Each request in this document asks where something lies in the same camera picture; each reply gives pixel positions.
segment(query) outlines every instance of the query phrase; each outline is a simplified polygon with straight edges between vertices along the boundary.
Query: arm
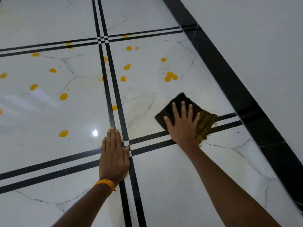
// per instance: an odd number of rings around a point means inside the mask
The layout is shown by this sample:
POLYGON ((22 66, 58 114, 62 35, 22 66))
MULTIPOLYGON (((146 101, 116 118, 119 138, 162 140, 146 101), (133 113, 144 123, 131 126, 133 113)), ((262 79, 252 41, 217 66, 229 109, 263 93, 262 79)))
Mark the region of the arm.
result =
POLYGON ((181 118, 175 103, 172 108, 175 125, 172 126, 169 118, 164 117, 168 132, 193 163, 224 225, 280 227, 259 203, 200 150, 195 141, 200 114, 192 121, 192 105, 189 105, 187 115, 185 103, 182 102, 181 118))
MULTIPOLYGON (((118 130, 108 130, 101 147, 99 179, 109 179, 115 186, 123 180, 129 169, 129 146, 123 150, 118 130)), ((53 227, 89 227, 101 206, 111 193, 107 184, 99 184, 77 201, 53 227)))

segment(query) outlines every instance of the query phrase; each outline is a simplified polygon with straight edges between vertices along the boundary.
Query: left hand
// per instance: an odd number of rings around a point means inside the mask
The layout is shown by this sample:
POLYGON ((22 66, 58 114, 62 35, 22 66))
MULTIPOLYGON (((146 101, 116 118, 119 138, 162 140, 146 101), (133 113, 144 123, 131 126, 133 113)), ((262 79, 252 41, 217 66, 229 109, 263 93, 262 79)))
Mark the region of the left hand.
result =
POLYGON ((129 146, 123 150, 119 131, 111 127, 102 142, 99 178, 111 180, 116 187, 126 177, 129 166, 129 146))

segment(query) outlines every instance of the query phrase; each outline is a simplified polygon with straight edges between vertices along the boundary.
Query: forearm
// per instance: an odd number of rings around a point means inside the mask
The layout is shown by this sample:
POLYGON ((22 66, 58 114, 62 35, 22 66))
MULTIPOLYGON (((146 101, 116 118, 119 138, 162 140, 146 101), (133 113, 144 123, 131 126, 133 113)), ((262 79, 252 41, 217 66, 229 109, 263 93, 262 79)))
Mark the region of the forearm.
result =
POLYGON ((183 145, 226 227, 279 226, 246 191, 218 167, 197 144, 183 145))
POLYGON ((91 188, 77 201, 53 227, 89 227, 92 225, 101 206, 110 195, 111 188, 107 184, 99 184, 91 188))

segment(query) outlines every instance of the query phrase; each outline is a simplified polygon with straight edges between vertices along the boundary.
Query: yellow droplet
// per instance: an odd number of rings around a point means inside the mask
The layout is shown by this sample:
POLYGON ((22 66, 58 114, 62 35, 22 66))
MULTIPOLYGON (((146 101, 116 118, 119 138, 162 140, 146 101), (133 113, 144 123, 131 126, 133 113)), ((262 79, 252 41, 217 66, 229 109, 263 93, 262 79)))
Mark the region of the yellow droplet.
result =
POLYGON ((57 70, 54 69, 54 68, 51 68, 49 71, 50 71, 50 72, 53 72, 53 73, 56 73, 56 72, 57 72, 57 70))
POLYGON ((62 130, 59 132, 59 137, 66 137, 68 135, 68 130, 62 130))
POLYGON ((122 82, 125 82, 127 80, 127 77, 126 76, 122 76, 121 79, 120 79, 122 82))
POLYGON ((2 74, 0 75, 0 78, 1 78, 1 79, 4 79, 4 78, 7 77, 7 75, 8 75, 7 73, 2 73, 2 74))
POLYGON ((31 87, 29 87, 29 89, 31 91, 35 90, 38 87, 38 84, 33 84, 31 87))
MULTIPOLYGON (((66 46, 71 45, 71 43, 66 43, 66 46)), ((73 47, 69 48, 69 49, 73 49, 73 47)))
POLYGON ((67 93, 63 92, 61 95, 60 95, 60 100, 66 100, 67 99, 67 93))
POLYGON ((131 64, 127 64, 127 65, 124 66, 123 69, 124 69, 124 70, 128 70, 128 69, 130 69, 130 68, 131 68, 131 64))
POLYGON ((176 74, 174 74, 173 72, 167 72, 167 73, 166 73, 166 76, 165 76, 165 78, 164 78, 164 80, 165 80, 166 82, 169 82, 169 81, 171 81, 171 78, 172 78, 173 80, 177 80, 177 79, 178 79, 178 76, 177 76, 176 74))

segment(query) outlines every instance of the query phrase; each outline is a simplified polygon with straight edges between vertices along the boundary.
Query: finger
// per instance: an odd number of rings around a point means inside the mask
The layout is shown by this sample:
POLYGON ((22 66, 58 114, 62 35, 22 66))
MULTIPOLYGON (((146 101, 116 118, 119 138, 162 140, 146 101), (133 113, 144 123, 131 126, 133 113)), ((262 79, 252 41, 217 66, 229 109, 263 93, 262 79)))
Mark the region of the finger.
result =
POLYGON ((106 137, 104 137, 101 145, 101 154, 105 153, 105 148, 106 148, 106 137))
POLYGON ((170 121, 170 119, 167 117, 167 116, 164 116, 164 121, 165 121, 165 124, 167 126, 167 130, 170 131, 170 129, 172 129, 172 122, 170 121))
POLYGON ((181 117, 186 118, 186 106, 184 101, 181 102, 181 117))
POLYGON ((121 140, 121 135, 120 132, 116 129, 116 147, 117 150, 122 150, 122 140, 121 140))
POLYGON ((200 112, 197 113, 196 118, 194 120, 194 125, 197 126, 200 119, 200 112))
POLYGON ((188 118, 189 121, 192 122, 192 104, 190 104, 189 107, 188 107, 187 118, 188 118))
POLYGON ((180 118, 178 110, 177 110, 176 103, 172 103, 172 112, 174 114, 175 120, 180 118))
POLYGON ((116 132, 114 127, 111 127, 111 150, 116 149, 116 132))
POLYGON ((105 152, 109 151, 111 148, 111 130, 107 130, 107 136, 106 136, 106 150, 105 152))
POLYGON ((129 146, 124 149, 124 165, 129 166, 129 146))

